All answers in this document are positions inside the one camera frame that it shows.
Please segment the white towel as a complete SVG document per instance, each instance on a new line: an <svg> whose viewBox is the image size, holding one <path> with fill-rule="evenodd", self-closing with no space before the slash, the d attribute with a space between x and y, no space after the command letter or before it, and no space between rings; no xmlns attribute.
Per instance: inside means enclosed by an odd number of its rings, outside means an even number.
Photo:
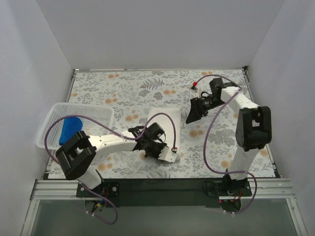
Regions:
<svg viewBox="0 0 315 236"><path fill-rule="evenodd" d="M177 154L175 162L181 158L180 136L181 136L181 110L180 108L156 108L151 107L148 114L148 126L157 123L164 131L164 141L174 153Z"/></svg>

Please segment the blue microfiber towel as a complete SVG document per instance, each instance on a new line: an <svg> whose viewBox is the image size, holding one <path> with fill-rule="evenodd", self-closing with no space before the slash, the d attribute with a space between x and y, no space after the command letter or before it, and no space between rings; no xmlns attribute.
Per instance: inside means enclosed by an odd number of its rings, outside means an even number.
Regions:
<svg viewBox="0 0 315 236"><path fill-rule="evenodd" d="M65 118L59 139L59 145L62 146L66 143L76 132L81 131L82 127L83 123L78 117Z"/></svg>

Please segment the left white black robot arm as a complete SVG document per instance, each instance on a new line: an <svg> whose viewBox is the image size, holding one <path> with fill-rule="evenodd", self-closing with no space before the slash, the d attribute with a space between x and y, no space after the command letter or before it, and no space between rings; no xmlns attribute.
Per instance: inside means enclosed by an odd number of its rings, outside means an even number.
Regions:
<svg viewBox="0 0 315 236"><path fill-rule="evenodd" d="M101 174L92 166L95 157L143 150L147 157L164 161L169 151L160 139L164 134L156 122L148 128L130 128L120 136L88 136L84 131L78 131L56 151L56 158L67 180L77 180L93 190L103 183Z"/></svg>

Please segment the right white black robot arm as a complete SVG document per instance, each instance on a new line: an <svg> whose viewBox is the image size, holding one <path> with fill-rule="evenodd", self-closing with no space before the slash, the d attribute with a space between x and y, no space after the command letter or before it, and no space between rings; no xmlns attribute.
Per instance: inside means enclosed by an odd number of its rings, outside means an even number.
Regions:
<svg viewBox="0 0 315 236"><path fill-rule="evenodd" d="M213 75L209 86L210 93L200 91L198 82L191 90L198 96L190 100L190 112L186 123L201 120L214 108L222 110L229 106L238 115L235 139L237 150L229 168L223 177L205 184L210 197L251 195L248 177L250 166L261 149L272 140L271 110L267 106L258 106L241 92L241 87L230 79Z"/></svg>

